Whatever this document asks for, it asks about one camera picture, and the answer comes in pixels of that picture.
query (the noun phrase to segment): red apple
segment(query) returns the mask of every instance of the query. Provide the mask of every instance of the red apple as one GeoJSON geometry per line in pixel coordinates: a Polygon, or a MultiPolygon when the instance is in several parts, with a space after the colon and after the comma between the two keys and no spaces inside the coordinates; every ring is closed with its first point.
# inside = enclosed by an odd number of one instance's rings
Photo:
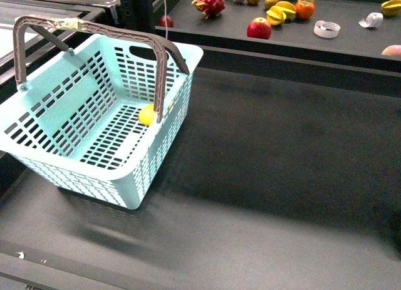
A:
{"type": "Polygon", "coordinates": [[[168,28],[172,28],[174,26],[174,22],[173,22],[172,17],[167,15],[167,16],[162,16],[160,18],[159,25],[161,27],[166,27],[166,25],[167,25],[168,28]]]}
{"type": "Polygon", "coordinates": [[[269,39],[271,36],[271,25],[265,18],[253,19],[246,30],[248,38],[269,39]]]}

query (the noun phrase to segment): small red fruit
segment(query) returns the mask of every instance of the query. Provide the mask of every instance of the small red fruit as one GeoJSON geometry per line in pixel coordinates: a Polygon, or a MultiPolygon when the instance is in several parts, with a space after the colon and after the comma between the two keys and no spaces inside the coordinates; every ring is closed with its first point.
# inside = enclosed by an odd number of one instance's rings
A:
{"type": "Polygon", "coordinates": [[[253,19],[246,30],[248,38],[269,39],[271,36],[271,24],[265,18],[253,19]]]}
{"type": "Polygon", "coordinates": [[[167,25],[168,28],[172,28],[174,26],[174,22],[173,22],[172,17],[167,15],[167,16],[162,16],[160,18],[159,25],[161,27],[166,27],[166,25],[167,25]]]}
{"type": "Polygon", "coordinates": [[[315,12],[315,5],[308,1],[298,1],[295,4],[295,10],[298,19],[309,19],[315,12]]]}

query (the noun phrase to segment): white surface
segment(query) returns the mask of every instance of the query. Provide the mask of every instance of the white surface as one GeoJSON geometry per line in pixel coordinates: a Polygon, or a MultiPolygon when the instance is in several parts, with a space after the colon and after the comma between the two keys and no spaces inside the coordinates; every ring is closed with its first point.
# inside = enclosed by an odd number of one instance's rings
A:
{"type": "MultiPolygon", "coordinates": [[[[25,33],[25,43],[34,38],[37,34],[25,33]]],[[[0,58],[14,51],[13,45],[13,31],[9,29],[0,29],[0,58]]]]}

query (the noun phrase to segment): shopping basket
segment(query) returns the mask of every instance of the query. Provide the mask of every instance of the shopping basket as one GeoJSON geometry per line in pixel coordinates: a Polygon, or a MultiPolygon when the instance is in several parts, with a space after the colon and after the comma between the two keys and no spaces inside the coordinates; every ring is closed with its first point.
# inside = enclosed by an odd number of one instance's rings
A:
{"type": "Polygon", "coordinates": [[[18,91],[0,105],[0,150],[59,187],[136,209],[186,116],[202,50],[76,18],[23,16],[13,34],[18,91]],[[64,52],[26,77],[28,27],[64,52]],[[72,50],[46,28],[95,34],[72,50]],[[138,114],[151,103],[147,127],[138,114]]]}

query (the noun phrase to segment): dragon fruit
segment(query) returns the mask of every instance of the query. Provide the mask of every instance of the dragon fruit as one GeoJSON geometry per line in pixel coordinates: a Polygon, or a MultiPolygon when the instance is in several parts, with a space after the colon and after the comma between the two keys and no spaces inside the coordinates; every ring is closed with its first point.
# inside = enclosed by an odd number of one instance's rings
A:
{"type": "Polygon", "coordinates": [[[221,11],[226,8],[224,0],[193,0],[192,5],[205,15],[205,19],[210,16],[219,16],[221,11]]]}

